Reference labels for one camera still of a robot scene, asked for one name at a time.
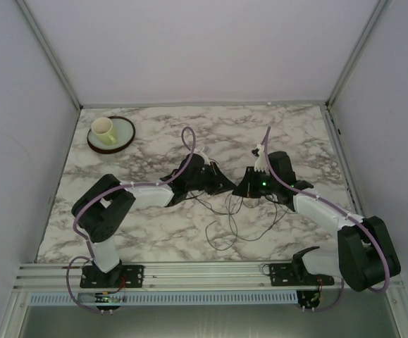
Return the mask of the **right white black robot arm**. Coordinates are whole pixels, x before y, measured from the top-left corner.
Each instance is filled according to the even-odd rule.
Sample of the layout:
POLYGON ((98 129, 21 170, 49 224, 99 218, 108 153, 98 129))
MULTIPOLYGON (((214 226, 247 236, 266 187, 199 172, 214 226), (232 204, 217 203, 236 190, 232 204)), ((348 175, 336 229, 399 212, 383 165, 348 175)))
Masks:
POLYGON ((253 150, 256 160, 247 167, 235 196, 271 197, 275 204, 310 219, 336 240, 334 249, 312 246, 292 257, 299 278, 327 275, 346 282, 354 291, 387 286, 399 275, 401 265, 385 222, 377 217, 350 213, 323 198, 314 186, 298 180, 284 151, 265 154, 253 150))

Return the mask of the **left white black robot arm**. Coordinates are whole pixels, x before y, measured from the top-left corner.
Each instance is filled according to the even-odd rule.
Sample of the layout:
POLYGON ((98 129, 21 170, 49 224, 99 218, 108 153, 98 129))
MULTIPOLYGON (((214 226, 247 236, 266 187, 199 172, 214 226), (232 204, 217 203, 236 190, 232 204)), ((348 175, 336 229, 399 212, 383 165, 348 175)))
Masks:
POLYGON ((186 200, 190 192, 210 196, 234 190, 216 162, 190 154, 179 168, 158 182, 123 184, 107 174, 95 183, 72 207, 75 228, 85 232, 92 266, 98 273, 113 277, 122 263, 114 234, 130 210, 171 207, 186 200))

